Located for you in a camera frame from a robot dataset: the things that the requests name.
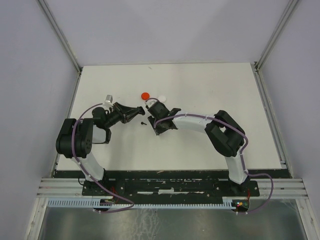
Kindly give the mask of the round white earbud case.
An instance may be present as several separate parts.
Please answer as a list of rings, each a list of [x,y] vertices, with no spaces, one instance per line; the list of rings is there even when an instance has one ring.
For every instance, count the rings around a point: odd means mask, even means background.
[[[165,103],[166,100],[167,100],[167,98],[166,98],[164,95],[160,95],[160,96],[158,97],[158,100],[159,100],[161,103]]]

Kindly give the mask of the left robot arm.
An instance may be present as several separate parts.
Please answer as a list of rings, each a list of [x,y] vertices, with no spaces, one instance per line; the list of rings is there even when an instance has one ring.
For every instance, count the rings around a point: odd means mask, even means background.
[[[79,117],[66,118],[55,142],[59,155],[71,159],[84,174],[84,186],[106,195],[111,189],[106,170],[98,163],[92,148],[94,144],[107,145],[111,141],[111,127],[127,124],[138,115],[145,115],[143,107],[124,106],[118,102],[109,107],[101,103],[84,111]]]

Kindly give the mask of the round black earbud case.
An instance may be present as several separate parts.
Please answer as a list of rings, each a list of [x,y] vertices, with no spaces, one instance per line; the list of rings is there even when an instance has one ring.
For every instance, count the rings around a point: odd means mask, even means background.
[[[146,114],[146,112],[145,112],[145,110],[143,109],[142,106],[138,107],[138,111],[139,111],[139,114],[142,115],[142,116],[144,116]]]

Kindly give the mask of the round orange earbud case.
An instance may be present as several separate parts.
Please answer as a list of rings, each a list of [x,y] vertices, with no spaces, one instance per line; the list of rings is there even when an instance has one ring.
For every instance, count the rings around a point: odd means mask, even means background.
[[[142,100],[146,101],[150,98],[150,94],[148,92],[143,92],[140,97]]]

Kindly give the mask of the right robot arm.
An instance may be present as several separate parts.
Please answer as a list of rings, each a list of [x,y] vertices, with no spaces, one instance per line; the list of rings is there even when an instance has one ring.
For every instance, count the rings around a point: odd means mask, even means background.
[[[151,114],[148,117],[158,136],[168,130],[192,130],[206,134],[214,149],[224,156],[228,167],[229,189],[236,196],[248,189],[248,171],[243,159],[243,150],[248,138],[240,125],[224,110],[215,115],[187,113],[180,108],[168,108],[160,101],[151,98],[145,102]]]

